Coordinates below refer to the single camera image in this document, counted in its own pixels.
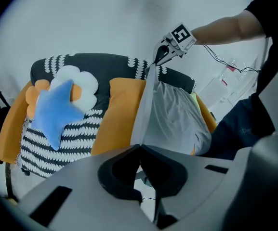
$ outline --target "jeans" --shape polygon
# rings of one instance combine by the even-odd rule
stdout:
[[[203,156],[233,160],[239,149],[263,137],[253,132],[255,120],[251,97],[240,100],[216,127],[210,150]]]

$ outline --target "blue star pillow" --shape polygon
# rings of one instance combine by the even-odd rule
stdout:
[[[32,121],[32,128],[40,129],[51,147],[58,150],[64,127],[84,118],[84,113],[70,102],[73,80],[67,80],[50,91],[41,90]]]

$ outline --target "orange sofa armrest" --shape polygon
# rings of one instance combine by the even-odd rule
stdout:
[[[208,110],[208,108],[205,106],[205,104],[203,103],[203,101],[201,100],[201,98],[196,94],[197,96],[197,101],[198,104],[200,106],[200,110],[201,110],[201,114],[203,116],[203,119],[207,125],[207,128],[209,130],[210,133],[214,132],[217,123],[215,122],[214,117],[211,115],[210,111]]]
[[[32,86],[29,81],[12,104],[0,131],[0,160],[14,164],[20,152],[22,125],[26,117],[26,90]]]

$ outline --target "black cable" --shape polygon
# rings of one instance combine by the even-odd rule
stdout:
[[[238,70],[240,73],[242,73],[242,72],[250,72],[250,71],[255,71],[256,73],[259,73],[259,72],[260,72],[260,70],[254,69],[254,68],[252,68],[252,67],[245,67],[245,68],[243,68],[242,70],[240,70],[239,68],[237,68],[237,66],[236,66],[234,63],[232,64],[232,65],[234,65],[234,66],[232,66],[232,65],[226,63],[225,61],[220,60],[220,59],[218,58],[217,54],[216,54],[210,47],[208,47],[207,45],[203,45],[203,46],[204,46],[204,48],[207,50],[207,52],[212,56],[212,58],[213,58],[215,61],[217,61],[217,62],[219,62],[219,63],[221,63],[221,64],[223,64],[223,65],[232,67],[232,68]]]
[[[147,197],[146,197],[146,198],[147,198]],[[142,199],[142,201],[143,201],[144,199],[146,199],[146,198],[143,198],[143,199]],[[156,200],[156,198],[148,198],[148,199],[153,199],[153,200]]]

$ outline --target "gray garment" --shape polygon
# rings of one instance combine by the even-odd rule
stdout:
[[[151,65],[132,130],[131,145],[153,145],[170,151],[206,153],[211,144],[204,119],[184,90],[158,81]]]

